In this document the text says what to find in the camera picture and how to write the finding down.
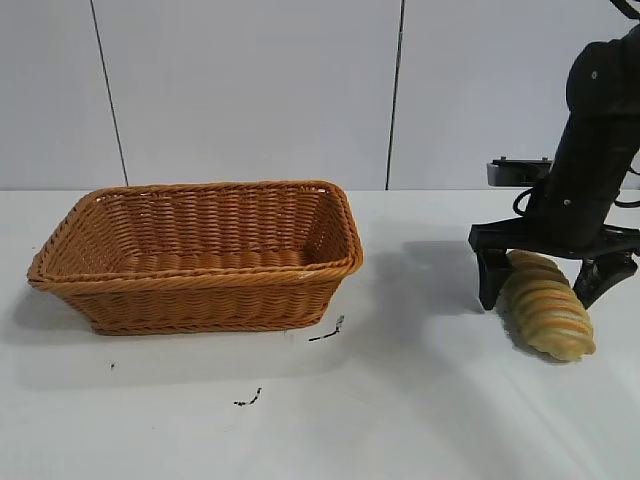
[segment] toy bread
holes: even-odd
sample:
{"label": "toy bread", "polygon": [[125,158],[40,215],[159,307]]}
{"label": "toy bread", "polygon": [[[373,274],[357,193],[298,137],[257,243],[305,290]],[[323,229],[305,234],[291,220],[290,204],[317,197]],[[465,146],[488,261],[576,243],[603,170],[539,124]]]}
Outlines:
{"label": "toy bread", "polygon": [[522,250],[508,258],[513,272],[503,295],[523,340],[558,360],[574,362],[593,354],[589,315],[555,262]]}

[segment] rectangular basket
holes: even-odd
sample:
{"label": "rectangular basket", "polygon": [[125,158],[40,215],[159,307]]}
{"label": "rectangular basket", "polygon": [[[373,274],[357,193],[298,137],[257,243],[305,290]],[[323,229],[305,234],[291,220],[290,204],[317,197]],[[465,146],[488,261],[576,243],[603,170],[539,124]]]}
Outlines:
{"label": "rectangular basket", "polygon": [[104,335],[318,322],[363,261],[326,182],[109,188],[81,199],[28,272]]}

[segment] black debris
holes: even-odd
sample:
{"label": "black debris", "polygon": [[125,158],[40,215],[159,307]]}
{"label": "black debris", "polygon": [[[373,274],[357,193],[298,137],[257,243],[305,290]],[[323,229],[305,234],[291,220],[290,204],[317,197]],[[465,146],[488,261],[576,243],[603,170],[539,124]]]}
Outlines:
{"label": "black debris", "polygon": [[245,405],[253,405],[258,400],[260,393],[262,392],[262,388],[258,388],[256,391],[256,396],[250,402],[233,402],[234,405],[238,405],[239,407],[244,407]]}
{"label": "black debris", "polygon": [[336,329],[333,332],[327,333],[326,335],[322,335],[321,337],[310,338],[309,341],[315,342],[316,340],[323,340],[325,338],[329,338],[329,337],[333,337],[334,335],[337,335],[338,333],[340,333],[340,330],[342,330],[343,323],[344,323],[344,315],[340,315],[338,317],[338,320],[336,321]]}

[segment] white wall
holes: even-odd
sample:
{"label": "white wall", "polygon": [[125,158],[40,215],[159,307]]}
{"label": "white wall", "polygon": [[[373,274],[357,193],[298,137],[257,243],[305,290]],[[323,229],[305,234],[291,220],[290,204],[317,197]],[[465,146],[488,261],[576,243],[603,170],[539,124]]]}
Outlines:
{"label": "white wall", "polygon": [[632,26],[607,0],[405,8],[393,189],[488,188],[485,164],[500,155],[552,158],[576,56]]}
{"label": "white wall", "polygon": [[0,188],[124,183],[87,0],[0,4]]}
{"label": "white wall", "polygon": [[131,183],[383,189],[400,0],[97,0]]}

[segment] basket rim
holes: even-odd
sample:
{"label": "basket rim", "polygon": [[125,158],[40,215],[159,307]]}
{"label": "basket rim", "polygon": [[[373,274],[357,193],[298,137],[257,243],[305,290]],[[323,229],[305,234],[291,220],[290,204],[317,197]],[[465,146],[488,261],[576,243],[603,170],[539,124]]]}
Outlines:
{"label": "basket rim", "polygon": [[[340,220],[349,232],[347,255],[325,263],[304,266],[249,267],[249,268],[198,268],[191,270],[158,270],[144,273],[78,273],[53,275],[47,272],[48,260],[55,253],[73,227],[82,221],[82,214],[90,204],[107,195],[138,196],[153,193],[203,192],[243,189],[290,188],[326,189],[336,194],[340,208]],[[62,292],[108,292],[140,289],[205,288],[209,286],[239,286],[330,281],[354,273],[363,263],[363,252],[355,220],[344,191],[337,185],[323,181],[262,181],[223,182],[200,184],[146,185],[102,188],[82,197],[60,222],[42,249],[34,256],[28,270],[29,283],[41,290]]]}

